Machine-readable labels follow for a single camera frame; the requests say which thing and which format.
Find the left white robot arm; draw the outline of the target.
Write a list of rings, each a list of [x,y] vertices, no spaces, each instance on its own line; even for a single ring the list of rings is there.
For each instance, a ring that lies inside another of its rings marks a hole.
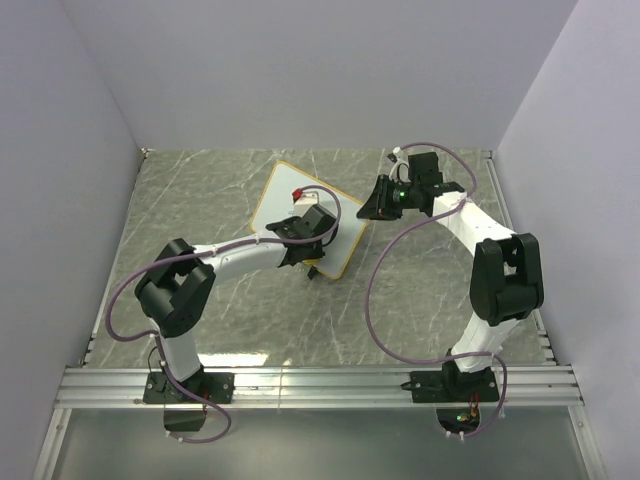
[[[333,214],[314,207],[234,241],[204,247],[182,238],[170,242],[157,259],[159,265],[134,290],[142,311],[158,329],[169,393],[190,402],[214,388],[198,357],[193,329],[216,284],[258,270],[319,260],[337,228]]]

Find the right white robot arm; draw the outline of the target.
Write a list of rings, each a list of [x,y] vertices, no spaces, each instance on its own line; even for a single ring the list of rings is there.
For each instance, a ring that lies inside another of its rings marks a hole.
[[[463,187],[442,182],[439,174],[427,183],[418,177],[403,183],[380,175],[357,217],[391,221],[411,209],[447,228],[473,257],[472,316],[441,374],[444,393],[461,400],[488,382],[502,343],[544,301],[539,243],[534,235],[517,234],[493,220]]]

